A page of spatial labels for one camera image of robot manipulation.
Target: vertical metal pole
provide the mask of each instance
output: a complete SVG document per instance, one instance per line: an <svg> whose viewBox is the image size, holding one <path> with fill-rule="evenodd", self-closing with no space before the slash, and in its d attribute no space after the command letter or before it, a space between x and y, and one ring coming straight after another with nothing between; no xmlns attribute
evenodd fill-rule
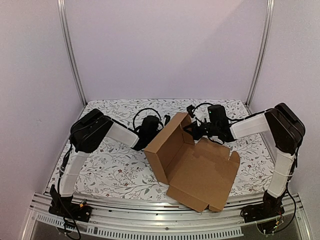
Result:
<svg viewBox="0 0 320 240"><path fill-rule="evenodd" d="M71 43L71 38L70 38L70 33L69 33L65 0L57 0L57 3L58 3L58 11L59 11L59 16L60 16L63 38L64 38L64 42L65 42L66 51L67 51L67 54L69 57L75 86L78 91L81 103L83 104L83 106L86 106L87 100L86 100L85 92L84 92L84 89L83 89L83 86L82 86L82 83L80 80L80 76L79 76L79 72L78 72L78 68L77 68L77 63L76 63L76 58L74 55L74 50L72 48L72 43Z"/></svg>
<svg viewBox="0 0 320 240"><path fill-rule="evenodd" d="M248 96L245 101L245 105L248 107L250 107L252 100L254 98L259 75L260 75L262 64L264 61L267 43L268 43L268 37L269 37L269 33L270 33L270 28L271 28L272 16L273 16L273 12L274 12L274 5L275 5L275 0L268 0L260 51L259 51L256 65L255 65L253 79L252 79L252 82L250 85L249 93L248 93Z"/></svg>

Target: white wall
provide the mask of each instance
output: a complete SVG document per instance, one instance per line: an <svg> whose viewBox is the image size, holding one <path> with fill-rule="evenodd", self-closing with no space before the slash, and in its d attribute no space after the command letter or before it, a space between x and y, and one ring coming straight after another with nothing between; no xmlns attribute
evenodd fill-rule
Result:
<svg viewBox="0 0 320 240"><path fill-rule="evenodd" d="M267 0L66 1L88 100L245 100Z"/></svg>
<svg viewBox="0 0 320 240"><path fill-rule="evenodd" d="M0 3L0 239L17 240L82 106L57 1Z"/></svg>
<svg viewBox="0 0 320 240"><path fill-rule="evenodd" d="M291 186L320 239L320 1L276 1L254 111L285 102L306 127Z"/></svg>

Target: cardboard box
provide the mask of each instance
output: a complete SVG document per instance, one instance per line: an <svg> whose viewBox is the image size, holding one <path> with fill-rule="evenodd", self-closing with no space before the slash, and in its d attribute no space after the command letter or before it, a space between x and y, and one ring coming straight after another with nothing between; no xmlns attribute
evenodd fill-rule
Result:
<svg viewBox="0 0 320 240"><path fill-rule="evenodd" d="M156 179L169 185L167 195L202 212L223 210L237 175L240 157L228 147L202 138L196 145L183 131L191 119L179 112L144 149Z"/></svg>

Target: floral pattern surface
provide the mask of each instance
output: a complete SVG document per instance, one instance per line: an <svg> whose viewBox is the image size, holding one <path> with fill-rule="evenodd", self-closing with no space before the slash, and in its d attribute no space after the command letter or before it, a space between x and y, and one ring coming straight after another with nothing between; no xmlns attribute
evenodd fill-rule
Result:
<svg viewBox="0 0 320 240"><path fill-rule="evenodd" d="M204 102L223 105L227 116L231 119L248 115L240 100L118 99L91 101L82 116L92 109L99 109L105 115L133 128L133 117L141 109L154 108L162 117L164 115L173 117L177 112L186 112L190 104L196 106ZM206 107L200 107L197 111L202 111L206 115ZM136 118L136 126L139 126L147 115L155 113L151 110L141 112ZM69 146L67 143L48 186L57 181L59 167ZM259 134L226 143L225 146L240 155L240 167L230 196L260 193L268 188L274 164ZM154 201L171 200L166 195L167 189L166 184L156 180L143 151L135 151L108 137L104 138L98 149L90 154L83 164L74 186L74 191L80 194Z"/></svg>

